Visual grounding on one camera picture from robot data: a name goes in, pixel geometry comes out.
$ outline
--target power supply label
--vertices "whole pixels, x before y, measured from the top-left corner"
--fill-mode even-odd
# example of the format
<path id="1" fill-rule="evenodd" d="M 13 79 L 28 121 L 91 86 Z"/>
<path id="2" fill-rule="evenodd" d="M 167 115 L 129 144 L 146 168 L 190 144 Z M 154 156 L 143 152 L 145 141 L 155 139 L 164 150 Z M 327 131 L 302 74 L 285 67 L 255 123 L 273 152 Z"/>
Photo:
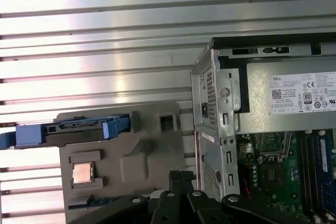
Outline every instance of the power supply label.
<path id="1" fill-rule="evenodd" d="M 336 72 L 272 76 L 271 114 L 336 110 Z"/>

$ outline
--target perforated metal panel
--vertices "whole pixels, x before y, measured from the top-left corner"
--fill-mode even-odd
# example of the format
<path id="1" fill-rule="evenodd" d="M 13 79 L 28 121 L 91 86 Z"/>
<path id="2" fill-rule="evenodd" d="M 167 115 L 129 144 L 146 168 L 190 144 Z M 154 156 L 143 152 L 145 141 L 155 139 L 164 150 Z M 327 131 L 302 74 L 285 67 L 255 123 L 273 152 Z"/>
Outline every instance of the perforated metal panel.
<path id="1" fill-rule="evenodd" d="M 210 123 L 216 125 L 215 109 L 216 109 L 216 92 L 214 87 L 213 75 L 210 71 L 206 76 L 206 86 L 208 90 L 208 115 Z"/>
<path id="2" fill-rule="evenodd" d="M 211 193 L 217 201 L 221 201 L 221 189 L 216 180 L 215 171 L 206 162 L 203 163 L 205 190 Z"/>

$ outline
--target cable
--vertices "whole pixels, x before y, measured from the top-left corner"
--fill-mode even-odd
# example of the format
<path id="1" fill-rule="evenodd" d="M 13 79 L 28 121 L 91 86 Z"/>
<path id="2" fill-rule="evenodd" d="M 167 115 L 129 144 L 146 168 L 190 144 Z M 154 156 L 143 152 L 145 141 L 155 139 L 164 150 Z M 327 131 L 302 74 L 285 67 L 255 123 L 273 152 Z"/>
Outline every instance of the cable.
<path id="1" fill-rule="evenodd" d="M 244 178 L 243 178 L 243 181 L 245 183 L 245 191 L 247 192 L 248 198 L 251 199 L 251 192 L 248 189 L 247 181 Z"/>

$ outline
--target green circuit board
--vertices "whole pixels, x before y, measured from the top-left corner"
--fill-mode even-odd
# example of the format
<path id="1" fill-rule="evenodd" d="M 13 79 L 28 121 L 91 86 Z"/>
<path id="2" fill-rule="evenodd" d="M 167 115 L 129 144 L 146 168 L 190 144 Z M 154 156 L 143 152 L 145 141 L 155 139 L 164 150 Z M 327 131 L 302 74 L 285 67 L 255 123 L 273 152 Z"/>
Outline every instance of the green circuit board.
<path id="1" fill-rule="evenodd" d="M 286 152 L 284 134 L 251 134 L 237 138 L 238 162 L 247 171 L 246 193 L 270 207 L 308 220 L 301 205 L 297 140 L 291 133 L 287 138 L 290 138 L 288 156 L 281 158 Z"/>

